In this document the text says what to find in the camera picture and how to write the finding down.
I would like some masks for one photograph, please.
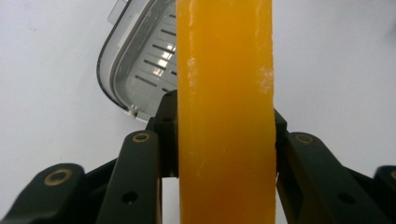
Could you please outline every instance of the orange translucent object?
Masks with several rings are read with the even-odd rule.
[[[271,0],[177,0],[182,224],[275,223]]]

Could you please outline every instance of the clear plastic container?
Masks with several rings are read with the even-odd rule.
[[[99,56],[102,90],[137,119],[149,120],[163,95],[177,88],[176,47],[175,0],[130,0]]]

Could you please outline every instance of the white background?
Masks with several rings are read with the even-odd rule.
[[[144,129],[96,81],[114,4],[0,2],[0,217],[36,173],[61,162],[89,172]],[[290,131],[320,137],[365,175],[396,164],[396,1],[275,0],[274,44],[275,105]],[[165,224],[178,223],[177,191],[166,180]]]

